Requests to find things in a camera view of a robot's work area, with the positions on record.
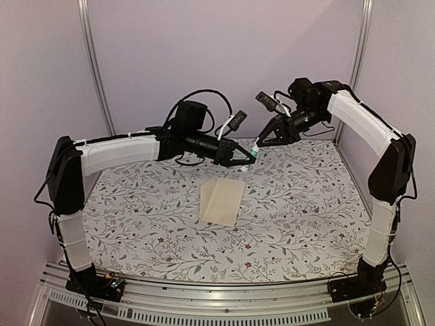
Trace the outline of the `green white glue stick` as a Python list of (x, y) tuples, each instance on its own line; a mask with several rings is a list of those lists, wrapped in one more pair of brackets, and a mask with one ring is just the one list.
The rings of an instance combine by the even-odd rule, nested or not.
[(260, 148), (258, 147), (258, 141), (259, 141), (259, 138), (256, 137), (255, 140), (253, 141), (251, 149), (250, 149), (250, 153), (249, 153), (249, 157), (248, 157), (249, 161), (241, 167), (242, 172), (247, 172), (251, 168), (252, 164), (255, 163), (256, 157), (257, 157), (258, 152), (260, 150)]

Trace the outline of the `cream paper envelope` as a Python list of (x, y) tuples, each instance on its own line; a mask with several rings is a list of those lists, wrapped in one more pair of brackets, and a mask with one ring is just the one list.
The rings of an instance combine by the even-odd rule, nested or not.
[(239, 214), (244, 189), (244, 181), (210, 178), (201, 186), (199, 219), (233, 227)]

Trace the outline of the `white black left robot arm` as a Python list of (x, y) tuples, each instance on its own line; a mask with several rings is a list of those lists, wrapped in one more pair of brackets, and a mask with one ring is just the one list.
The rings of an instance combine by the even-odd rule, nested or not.
[(74, 282), (87, 295), (101, 289), (94, 270), (83, 226), (85, 205), (83, 179), (88, 175), (136, 162), (170, 160), (185, 153), (208, 158), (224, 167), (253, 164), (256, 159), (237, 142), (219, 133), (213, 137), (203, 130), (206, 105), (180, 100), (170, 110), (162, 126), (99, 139), (73, 141), (68, 136), (56, 142), (41, 186), (50, 201), (49, 224), (64, 251)]

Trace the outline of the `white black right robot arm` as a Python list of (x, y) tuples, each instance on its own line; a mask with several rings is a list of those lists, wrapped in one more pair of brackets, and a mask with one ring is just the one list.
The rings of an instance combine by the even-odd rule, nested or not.
[(415, 182), (413, 161), (416, 140), (388, 124), (363, 103), (350, 86), (339, 81), (311, 82), (297, 78), (288, 88), (288, 96), (296, 103), (293, 112), (285, 112), (273, 96), (259, 92), (256, 100), (276, 115), (258, 135), (258, 147), (291, 145), (300, 141), (302, 133), (316, 124), (337, 118), (352, 129), (375, 153), (378, 161), (368, 177), (372, 198), (371, 225), (358, 272), (351, 290), (365, 296), (378, 283), (375, 272), (382, 272), (388, 259), (399, 222), (401, 201), (408, 198), (408, 183)]

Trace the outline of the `floral patterned table mat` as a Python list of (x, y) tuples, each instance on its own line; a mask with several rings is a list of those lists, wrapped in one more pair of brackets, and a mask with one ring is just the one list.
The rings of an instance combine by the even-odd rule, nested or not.
[[(232, 227), (199, 218), (212, 177), (245, 182)], [(142, 162), (101, 173), (83, 212), (95, 266), (214, 283), (269, 283), (353, 273), (370, 217), (335, 146), (266, 147), (246, 172), (196, 161)]]

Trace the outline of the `right aluminium frame post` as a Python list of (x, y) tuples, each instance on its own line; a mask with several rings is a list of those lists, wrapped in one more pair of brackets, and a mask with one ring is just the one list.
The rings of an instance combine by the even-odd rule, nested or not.
[(372, 9), (373, 9), (373, 0), (363, 0), (357, 47), (355, 51), (355, 57), (353, 60), (353, 66), (352, 66), (351, 76), (349, 80), (349, 85), (351, 86), (352, 89), (356, 89), (359, 82), (360, 73), (362, 71), (364, 55), (366, 52), (366, 46), (368, 43), (368, 38), (370, 33)]

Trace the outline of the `aluminium frame post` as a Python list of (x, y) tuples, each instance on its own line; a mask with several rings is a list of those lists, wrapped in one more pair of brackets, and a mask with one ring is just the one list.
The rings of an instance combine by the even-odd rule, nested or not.
[(372, 9), (373, 9), (373, 0), (363, 0), (357, 47), (355, 51), (355, 57), (353, 60), (353, 66), (352, 66), (351, 76), (349, 80), (349, 85), (351, 86), (352, 89), (356, 89), (359, 82), (360, 73), (362, 71), (364, 55), (366, 52), (366, 46), (368, 43), (368, 38), (370, 33)]
[(92, 34), (92, 24), (90, 19), (88, 1), (77, 0), (77, 9), (78, 9), (80, 25), (82, 29), (85, 51), (88, 57), (90, 73), (94, 84), (94, 89), (97, 96), (99, 108), (101, 110), (101, 115), (103, 117), (103, 122), (105, 124), (108, 135), (115, 136), (116, 127), (109, 108), (105, 87), (103, 85), (103, 78), (101, 76), (101, 70), (99, 68), (97, 51), (95, 48), (94, 37)]

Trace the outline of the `front aluminium rail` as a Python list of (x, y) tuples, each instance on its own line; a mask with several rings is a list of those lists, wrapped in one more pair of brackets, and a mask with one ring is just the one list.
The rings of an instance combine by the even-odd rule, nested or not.
[(64, 265), (48, 263), (37, 287), (31, 325), (427, 325), (406, 266), (389, 267), (385, 293), (335, 302), (329, 279), (212, 284), (139, 276), (124, 282), (119, 302), (66, 288)]

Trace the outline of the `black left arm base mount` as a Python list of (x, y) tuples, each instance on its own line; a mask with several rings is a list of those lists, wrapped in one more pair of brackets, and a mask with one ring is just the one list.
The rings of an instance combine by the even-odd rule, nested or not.
[(66, 289), (91, 298), (120, 302), (124, 293), (124, 279), (113, 272), (98, 275), (94, 265), (80, 272), (70, 270)]

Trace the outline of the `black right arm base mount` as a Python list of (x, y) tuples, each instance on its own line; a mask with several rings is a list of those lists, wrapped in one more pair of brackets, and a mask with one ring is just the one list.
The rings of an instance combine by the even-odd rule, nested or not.
[(348, 302), (349, 310), (358, 319), (371, 319), (385, 301), (387, 286), (382, 268), (363, 266), (355, 276), (328, 280), (327, 289), (332, 301)]

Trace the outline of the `left aluminium frame post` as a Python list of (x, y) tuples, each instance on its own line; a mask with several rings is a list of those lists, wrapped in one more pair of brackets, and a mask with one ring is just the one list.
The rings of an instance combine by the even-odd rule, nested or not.
[(94, 37), (92, 34), (92, 24), (90, 19), (88, 1), (77, 0), (77, 9), (78, 9), (80, 25), (82, 29), (85, 51), (88, 57), (90, 73), (94, 84), (94, 89), (97, 96), (99, 108), (101, 110), (101, 115), (103, 117), (103, 122), (105, 124), (108, 135), (115, 136), (116, 127), (109, 108), (105, 87), (103, 85), (103, 78), (101, 76), (101, 70), (99, 68), (97, 51), (95, 48)]

